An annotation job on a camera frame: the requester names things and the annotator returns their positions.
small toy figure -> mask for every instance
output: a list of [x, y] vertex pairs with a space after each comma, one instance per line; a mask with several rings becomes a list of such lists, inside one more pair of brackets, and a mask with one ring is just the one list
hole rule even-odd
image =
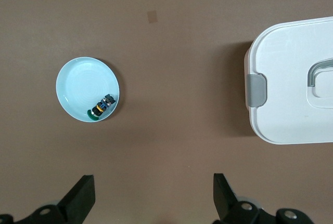
[[97, 121], [102, 113], [115, 102], [114, 98], [108, 94], [100, 102], [98, 102], [95, 107], [88, 110], [87, 114], [92, 120]]

brown surface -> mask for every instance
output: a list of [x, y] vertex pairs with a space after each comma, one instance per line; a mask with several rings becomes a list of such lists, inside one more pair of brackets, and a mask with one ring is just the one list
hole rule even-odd
[[[209, 224], [223, 172], [271, 214], [331, 224], [333, 143], [256, 137], [242, 59], [271, 25], [332, 15], [333, 0], [0, 0], [0, 212], [23, 218], [94, 174], [85, 223]], [[116, 113], [97, 124], [56, 97], [60, 68], [80, 56], [120, 80]]]

plate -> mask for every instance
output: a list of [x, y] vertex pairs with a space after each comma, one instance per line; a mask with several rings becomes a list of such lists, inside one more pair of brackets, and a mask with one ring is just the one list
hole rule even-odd
[[[79, 57], [67, 62], [60, 70], [56, 92], [63, 109], [73, 118], [83, 122], [99, 122], [115, 110], [119, 101], [119, 84], [115, 74], [103, 62], [90, 57]], [[88, 116], [88, 111], [110, 94], [113, 103], [98, 120]]]

plastic container lid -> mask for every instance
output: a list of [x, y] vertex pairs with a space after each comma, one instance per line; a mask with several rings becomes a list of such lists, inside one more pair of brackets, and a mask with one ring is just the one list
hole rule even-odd
[[333, 141], [333, 17], [275, 25], [245, 57], [255, 133], [275, 144]]

gray latch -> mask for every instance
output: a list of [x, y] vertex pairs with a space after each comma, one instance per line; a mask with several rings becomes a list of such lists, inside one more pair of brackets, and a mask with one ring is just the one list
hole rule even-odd
[[266, 78], [261, 74], [247, 75], [247, 99], [249, 107], [259, 107], [267, 100]]

